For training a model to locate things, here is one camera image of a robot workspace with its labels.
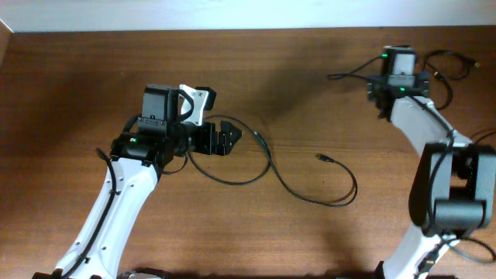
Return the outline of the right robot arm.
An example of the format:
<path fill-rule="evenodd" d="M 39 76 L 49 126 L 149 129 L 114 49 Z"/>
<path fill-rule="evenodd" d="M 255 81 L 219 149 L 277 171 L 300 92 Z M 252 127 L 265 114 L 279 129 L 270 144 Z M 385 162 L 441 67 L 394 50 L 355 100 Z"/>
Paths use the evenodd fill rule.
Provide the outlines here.
<path fill-rule="evenodd" d="M 374 278 L 427 278 L 448 251 L 470 242 L 493 212 L 495 150 L 458 133 L 429 97 L 429 75 L 417 72 L 409 46 L 386 46 L 367 93 L 380 117 L 403 132 L 420 161 L 408 198 L 412 221 Z"/>

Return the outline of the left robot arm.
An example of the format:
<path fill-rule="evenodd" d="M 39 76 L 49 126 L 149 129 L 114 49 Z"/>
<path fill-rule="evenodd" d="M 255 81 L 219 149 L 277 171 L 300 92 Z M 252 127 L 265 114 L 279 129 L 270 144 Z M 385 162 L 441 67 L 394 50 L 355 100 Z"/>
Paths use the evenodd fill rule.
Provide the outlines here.
<path fill-rule="evenodd" d="M 102 189 L 50 278 L 115 278 L 140 209 L 174 157 L 231 152 L 240 130 L 229 122 L 216 126 L 203 117 L 215 97 L 208 87 L 145 87 L 142 112 L 125 124 L 109 153 L 97 152 L 107 165 Z"/>

